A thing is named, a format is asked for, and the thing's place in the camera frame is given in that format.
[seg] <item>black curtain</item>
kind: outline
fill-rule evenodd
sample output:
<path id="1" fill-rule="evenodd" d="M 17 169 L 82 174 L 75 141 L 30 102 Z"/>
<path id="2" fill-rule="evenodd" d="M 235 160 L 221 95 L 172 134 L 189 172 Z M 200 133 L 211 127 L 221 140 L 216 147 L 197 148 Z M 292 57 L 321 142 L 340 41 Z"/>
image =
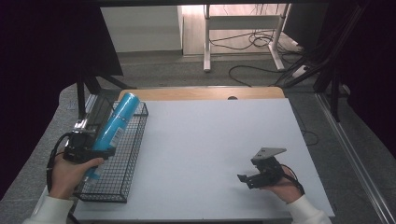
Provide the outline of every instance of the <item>black curtain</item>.
<path id="1" fill-rule="evenodd" d="M 0 1 L 2 198 L 79 76 L 121 76 L 99 6 Z"/>
<path id="2" fill-rule="evenodd" d="M 392 1 L 371 1 L 338 60 L 350 106 L 396 158 L 396 50 Z"/>

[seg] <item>sleeve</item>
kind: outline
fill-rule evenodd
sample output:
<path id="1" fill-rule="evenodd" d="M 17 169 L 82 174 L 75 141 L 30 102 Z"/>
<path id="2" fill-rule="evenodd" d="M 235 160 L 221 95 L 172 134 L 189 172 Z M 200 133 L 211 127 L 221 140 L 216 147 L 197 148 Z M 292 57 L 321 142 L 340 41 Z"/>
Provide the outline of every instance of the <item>sleeve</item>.
<path id="1" fill-rule="evenodd" d="M 331 224 L 329 217 L 321 210 L 316 209 L 303 195 L 294 203 L 287 205 L 293 224 Z"/>
<path id="2" fill-rule="evenodd" d="M 73 201 L 45 196 L 36 212 L 30 218 L 25 219 L 22 224 L 65 224 L 72 206 Z"/>

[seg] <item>wire basket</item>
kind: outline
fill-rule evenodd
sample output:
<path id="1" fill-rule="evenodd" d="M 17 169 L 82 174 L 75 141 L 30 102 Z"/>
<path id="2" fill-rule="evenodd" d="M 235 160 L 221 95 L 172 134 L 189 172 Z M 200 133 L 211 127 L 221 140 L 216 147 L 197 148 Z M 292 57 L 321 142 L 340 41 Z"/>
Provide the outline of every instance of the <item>wire basket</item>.
<path id="1" fill-rule="evenodd" d="M 146 104 L 141 102 L 117 145 L 116 154 L 106 161 L 101 178 L 91 186 L 81 181 L 74 192 L 77 198 L 83 202 L 127 203 L 148 116 Z"/>

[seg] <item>bottle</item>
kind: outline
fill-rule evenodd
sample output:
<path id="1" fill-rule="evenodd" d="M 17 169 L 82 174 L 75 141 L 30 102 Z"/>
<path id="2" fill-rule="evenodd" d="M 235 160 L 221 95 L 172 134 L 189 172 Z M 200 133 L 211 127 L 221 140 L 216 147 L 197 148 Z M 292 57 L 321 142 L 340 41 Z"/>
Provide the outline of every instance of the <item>bottle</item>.
<path id="1" fill-rule="evenodd" d="M 139 103 L 140 100 L 137 96 L 126 92 L 107 121 L 107 124 L 96 138 L 92 150 L 109 150 L 116 148 L 125 132 L 129 120 L 139 106 Z M 83 181 L 89 185 L 96 184 L 105 166 L 106 162 L 97 168 L 89 169 Z"/>

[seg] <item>hand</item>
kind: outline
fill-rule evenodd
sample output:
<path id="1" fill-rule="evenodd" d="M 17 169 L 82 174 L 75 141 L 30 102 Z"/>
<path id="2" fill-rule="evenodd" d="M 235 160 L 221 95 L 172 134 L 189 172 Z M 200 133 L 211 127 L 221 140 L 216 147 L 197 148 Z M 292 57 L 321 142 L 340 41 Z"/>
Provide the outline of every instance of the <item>hand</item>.
<path id="1" fill-rule="evenodd" d="M 55 165 L 52 171 L 52 189 L 49 192 L 49 196 L 58 199 L 69 199 L 85 172 L 103 162 L 103 158 L 95 158 L 82 164 L 74 164 L 64 160 L 63 154 L 58 155 L 55 158 Z"/>
<path id="2" fill-rule="evenodd" d="M 282 166 L 282 169 L 286 175 L 293 177 L 293 174 L 288 168 Z M 301 192 L 297 189 L 297 187 L 285 177 L 282 177 L 282 179 L 280 179 L 279 182 L 276 183 L 276 185 L 267 186 L 262 189 L 272 191 L 285 203 L 294 203 L 297 199 L 303 196 Z"/>

